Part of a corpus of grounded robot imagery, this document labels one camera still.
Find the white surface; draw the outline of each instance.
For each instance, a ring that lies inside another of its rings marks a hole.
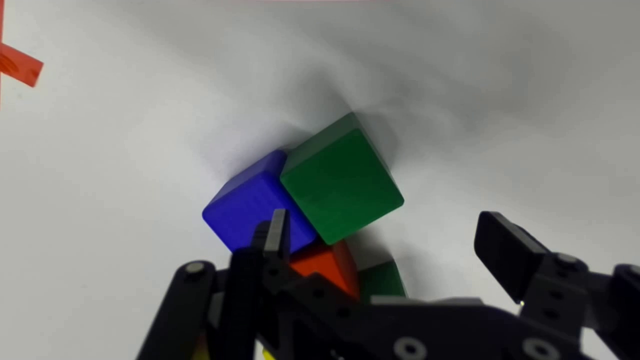
[[[368,229],[418,299],[508,305],[470,243],[499,209],[596,270],[640,262],[633,0],[9,0],[47,63],[2,81],[0,359],[133,357],[168,277],[224,266],[232,173],[364,117],[406,207]]]

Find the dark green cube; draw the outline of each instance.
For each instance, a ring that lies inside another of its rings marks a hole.
[[[295,149],[281,180],[326,245],[405,205],[355,114]]]
[[[358,273],[361,299],[372,297],[406,297],[397,262],[385,262]]]

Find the blue cube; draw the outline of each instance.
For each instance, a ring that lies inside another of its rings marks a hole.
[[[285,209],[289,217],[287,234],[290,240],[290,255],[307,248],[318,238],[312,224],[281,185],[285,163],[285,152],[271,152],[229,180],[204,209],[204,222],[232,252],[250,246],[256,226],[271,220],[277,209]]]

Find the orange tape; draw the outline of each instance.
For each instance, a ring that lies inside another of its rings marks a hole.
[[[9,75],[17,78],[18,83],[24,83],[28,87],[37,87],[42,63],[18,52],[17,49],[2,43],[2,28],[4,28],[4,0],[0,0],[0,75]]]

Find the orange cube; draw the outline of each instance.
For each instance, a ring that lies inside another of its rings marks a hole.
[[[357,264],[345,243],[336,246],[318,245],[304,251],[292,256],[290,266],[302,277],[324,277],[353,299],[358,299],[361,294]]]

